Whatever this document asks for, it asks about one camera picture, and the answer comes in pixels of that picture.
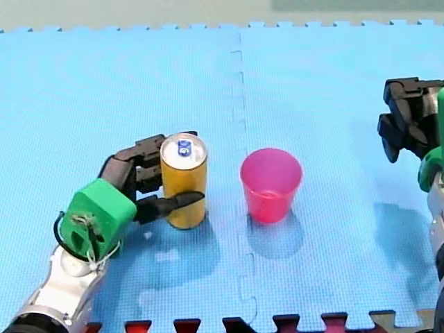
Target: robotic hand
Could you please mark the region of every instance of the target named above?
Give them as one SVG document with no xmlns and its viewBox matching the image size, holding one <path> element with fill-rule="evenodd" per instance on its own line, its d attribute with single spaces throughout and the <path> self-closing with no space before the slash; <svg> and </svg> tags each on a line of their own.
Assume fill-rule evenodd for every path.
<svg viewBox="0 0 444 333">
<path fill-rule="evenodd" d="M 384 101 L 389 114 L 379 116 L 378 133 L 388 160 L 405 148 L 421 159 L 420 188 L 428 193 L 432 213 L 430 241 L 440 281 L 434 333 L 444 333 L 444 80 L 418 78 L 388 80 Z"/>
<path fill-rule="evenodd" d="M 203 193 L 190 191 L 137 200 L 137 191 L 147 194 L 162 186 L 164 140 L 164 135 L 149 137 L 110 156 L 98 178 L 74 195 L 67 212 L 54 223 L 58 246 L 46 281 L 3 333 L 83 333 L 108 259 L 123 248 L 131 221 L 149 223 L 204 198 Z"/>
</svg>

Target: yellow can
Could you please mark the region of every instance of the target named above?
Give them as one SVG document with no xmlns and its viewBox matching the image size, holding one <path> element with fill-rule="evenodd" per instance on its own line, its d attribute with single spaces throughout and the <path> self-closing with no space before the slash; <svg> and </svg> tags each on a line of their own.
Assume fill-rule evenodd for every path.
<svg viewBox="0 0 444 333">
<path fill-rule="evenodd" d="M 165 198 L 184 191 L 205 193 L 207 148 L 197 136 L 179 133 L 167 137 L 160 147 L 160 168 Z M 205 218 L 205 199 L 172 212 L 166 219 L 179 228 L 194 228 Z"/>
</svg>

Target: pink plastic cup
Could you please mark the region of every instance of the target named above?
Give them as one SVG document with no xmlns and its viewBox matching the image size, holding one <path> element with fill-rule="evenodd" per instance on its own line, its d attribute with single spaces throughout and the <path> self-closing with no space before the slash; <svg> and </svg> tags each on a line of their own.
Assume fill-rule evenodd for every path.
<svg viewBox="0 0 444 333">
<path fill-rule="evenodd" d="M 260 223 L 275 223 L 290 210 L 302 180 L 302 168 L 288 152 L 264 148 L 244 160 L 241 180 L 251 217 Z"/>
</svg>

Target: gray wall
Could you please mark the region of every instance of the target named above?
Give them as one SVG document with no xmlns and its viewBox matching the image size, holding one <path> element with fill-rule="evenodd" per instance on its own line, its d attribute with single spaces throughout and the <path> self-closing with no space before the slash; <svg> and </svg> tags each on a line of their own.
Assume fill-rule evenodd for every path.
<svg viewBox="0 0 444 333">
<path fill-rule="evenodd" d="M 331 24 L 335 20 L 388 22 L 390 19 L 435 19 L 444 23 L 444 0 L 0 0 L 0 28 L 27 26 L 40 30 L 56 25 L 64 29 L 83 25 L 153 28 L 175 23 L 246 25 L 308 21 Z"/>
</svg>

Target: blue pull tab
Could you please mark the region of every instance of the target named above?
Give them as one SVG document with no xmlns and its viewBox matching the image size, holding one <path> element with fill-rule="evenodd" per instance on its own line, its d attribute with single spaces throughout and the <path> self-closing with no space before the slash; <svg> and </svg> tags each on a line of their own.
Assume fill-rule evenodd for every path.
<svg viewBox="0 0 444 333">
<path fill-rule="evenodd" d="M 191 155 L 191 141 L 179 140 L 178 142 L 179 156 L 187 157 Z"/>
</svg>

